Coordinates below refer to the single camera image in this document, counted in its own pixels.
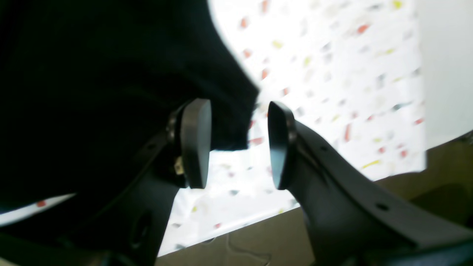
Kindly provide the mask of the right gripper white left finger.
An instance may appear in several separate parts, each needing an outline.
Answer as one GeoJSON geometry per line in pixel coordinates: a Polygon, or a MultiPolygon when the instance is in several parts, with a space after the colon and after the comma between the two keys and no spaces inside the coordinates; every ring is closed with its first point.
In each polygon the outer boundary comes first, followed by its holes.
{"type": "Polygon", "coordinates": [[[1,258],[19,266],[152,266],[180,188],[204,188],[212,109],[196,98],[112,180],[1,228],[1,258]]]}

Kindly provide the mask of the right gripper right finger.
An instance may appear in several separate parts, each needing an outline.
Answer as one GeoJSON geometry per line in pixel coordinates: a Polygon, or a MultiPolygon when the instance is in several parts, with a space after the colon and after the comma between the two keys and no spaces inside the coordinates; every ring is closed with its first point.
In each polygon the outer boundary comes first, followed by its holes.
{"type": "Polygon", "coordinates": [[[300,204],[317,266],[471,266],[472,230],[353,168],[281,102],[268,108],[273,183],[300,204]]]}

